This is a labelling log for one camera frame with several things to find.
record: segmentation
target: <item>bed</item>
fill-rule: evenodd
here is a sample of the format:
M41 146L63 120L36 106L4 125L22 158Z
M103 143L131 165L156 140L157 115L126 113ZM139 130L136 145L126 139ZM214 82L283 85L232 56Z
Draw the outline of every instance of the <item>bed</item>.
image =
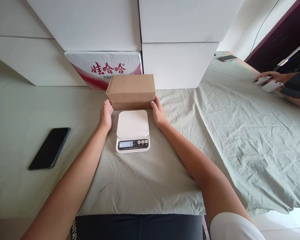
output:
M224 172L250 215L288 213L300 207L300 109L254 85L258 72L241 60L217 60L223 55L197 89L157 95L168 121ZM95 130L105 99L87 87L35 87L0 63L0 219L35 217ZM114 112L78 215L205 213L198 186L147 112L151 147L131 154L115 150ZM55 167L28 171L56 127L71 132Z

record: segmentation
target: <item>kitchen scale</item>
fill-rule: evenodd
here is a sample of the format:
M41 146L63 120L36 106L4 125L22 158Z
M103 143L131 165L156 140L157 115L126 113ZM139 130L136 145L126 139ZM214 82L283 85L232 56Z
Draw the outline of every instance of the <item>kitchen scale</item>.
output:
M121 112L117 128L117 152L145 152L149 148L148 113L145 110Z

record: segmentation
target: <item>tile floor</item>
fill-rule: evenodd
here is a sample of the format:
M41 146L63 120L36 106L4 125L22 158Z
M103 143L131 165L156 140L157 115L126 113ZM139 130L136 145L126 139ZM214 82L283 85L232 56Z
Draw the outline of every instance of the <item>tile floor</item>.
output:
M270 211L252 220L266 240L300 240L300 208L290 214Z

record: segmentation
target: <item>white shirt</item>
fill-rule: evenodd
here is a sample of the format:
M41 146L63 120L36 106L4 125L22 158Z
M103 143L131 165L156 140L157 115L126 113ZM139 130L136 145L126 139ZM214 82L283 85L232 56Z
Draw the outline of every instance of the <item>white shirt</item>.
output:
M255 225L230 212L219 213L213 218L210 234L212 240L265 240Z

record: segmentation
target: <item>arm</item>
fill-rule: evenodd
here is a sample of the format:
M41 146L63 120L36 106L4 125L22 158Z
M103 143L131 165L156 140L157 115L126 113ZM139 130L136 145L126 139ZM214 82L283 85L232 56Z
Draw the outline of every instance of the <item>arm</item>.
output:
M53 189L22 240L66 239L97 169L111 128L112 112L113 108L107 99L100 110L96 132Z
M166 120L156 96L151 102L157 126L170 141L184 166L199 185L209 222L222 212L236 213L251 222L250 216L234 192L226 176L198 148L175 130Z
M298 73L280 74L278 72L264 72L264 73L261 73L261 75L259 77L257 77L255 80L257 81L259 78L262 78L262 77L265 77L265 76L269 75L269 76L272 76L272 78L269 79L268 81L266 81L266 83L270 82L271 80L276 80L277 82L281 82L283 84L286 84L286 82L288 82L296 74L298 74ZM283 94L283 96L287 100L289 100L291 103L293 103L297 108L300 108L300 99L293 98L293 97L287 96L285 94Z

